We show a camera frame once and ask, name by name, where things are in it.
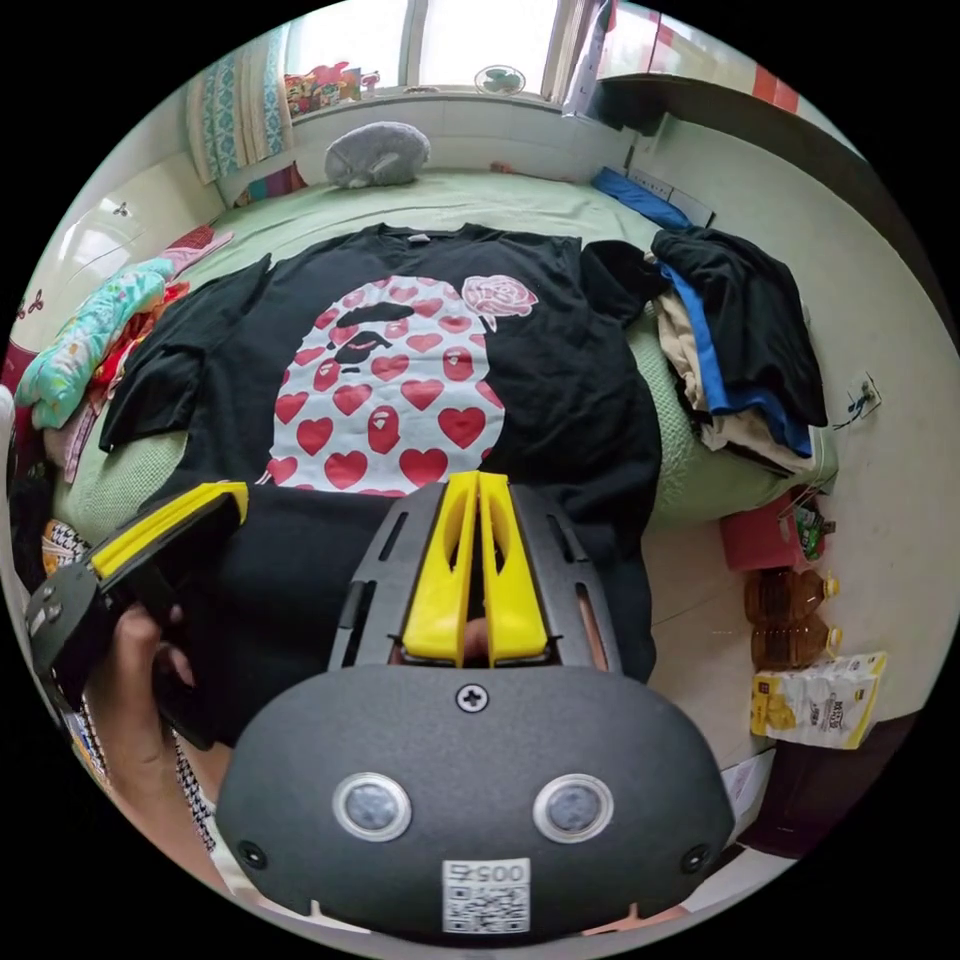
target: window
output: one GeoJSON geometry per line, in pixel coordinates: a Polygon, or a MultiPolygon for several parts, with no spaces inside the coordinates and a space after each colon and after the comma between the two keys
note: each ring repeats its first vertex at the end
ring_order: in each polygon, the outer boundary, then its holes
{"type": "Polygon", "coordinates": [[[345,60],[364,73],[377,71],[380,87],[400,83],[400,51],[406,0],[341,0],[294,21],[287,46],[287,73],[345,60]]]}
{"type": "Polygon", "coordinates": [[[598,76],[622,77],[646,73],[653,59],[658,14],[635,3],[617,5],[617,19],[607,34],[598,76]]]}
{"type": "Polygon", "coordinates": [[[469,86],[484,68],[515,67],[526,93],[539,94],[550,55],[558,0],[428,0],[419,82],[469,86]]]}
{"type": "Polygon", "coordinates": [[[377,72],[377,91],[424,85],[474,90],[477,74],[514,67],[526,96],[558,99],[581,0],[341,0],[291,24],[285,72],[346,62],[377,72]]]}

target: white t-shirt graphic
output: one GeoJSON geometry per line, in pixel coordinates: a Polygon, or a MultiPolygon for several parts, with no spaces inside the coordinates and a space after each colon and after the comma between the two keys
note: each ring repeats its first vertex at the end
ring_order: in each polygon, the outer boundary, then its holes
{"type": "Polygon", "coordinates": [[[468,277],[462,296],[402,276],[346,294],[317,317],[284,374],[262,482],[403,496],[476,470],[503,427],[485,380],[486,336],[498,317],[529,316],[536,303],[505,276],[468,277]],[[350,324],[377,304],[409,313],[350,324]]]}

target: screw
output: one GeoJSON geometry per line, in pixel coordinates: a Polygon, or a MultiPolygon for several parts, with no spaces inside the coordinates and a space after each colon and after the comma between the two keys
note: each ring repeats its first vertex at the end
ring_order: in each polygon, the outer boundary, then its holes
{"type": "Polygon", "coordinates": [[[241,840],[237,845],[240,859],[252,870],[263,870],[267,865],[267,855],[249,840],[241,840]]]}
{"type": "Polygon", "coordinates": [[[468,683],[457,691],[457,706],[464,713],[479,713],[490,702],[490,695],[478,683],[468,683]]]}
{"type": "Polygon", "coordinates": [[[683,855],[680,860],[680,869],[684,873],[699,873],[709,856],[710,848],[705,843],[701,843],[683,855]]]}

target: qr code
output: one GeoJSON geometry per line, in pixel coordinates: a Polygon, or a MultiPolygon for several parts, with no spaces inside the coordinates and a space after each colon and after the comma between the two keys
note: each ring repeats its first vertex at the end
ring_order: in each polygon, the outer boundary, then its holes
{"type": "Polygon", "coordinates": [[[528,860],[447,861],[445,933],[509,934],[530,930],[528,860]]]}

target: plastic bottle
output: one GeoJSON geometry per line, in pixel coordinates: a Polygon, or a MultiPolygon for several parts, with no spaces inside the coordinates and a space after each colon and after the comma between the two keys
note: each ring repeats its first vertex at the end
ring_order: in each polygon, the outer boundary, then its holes
{"type": "Polygon", "coordinates": [[[786,626],[805,620],[840,584],[816,570],[761,570],[747,578],[743,603],[747,619],[757,627],[786,626]]]}
{"type": "Polygon", "coordinates": [[[750,653],[758,670],[802,670],[824,651],[832,655],[842,640],[842,630],[828,627],[814,613],[799,623],[754,627],[750,653]]]}

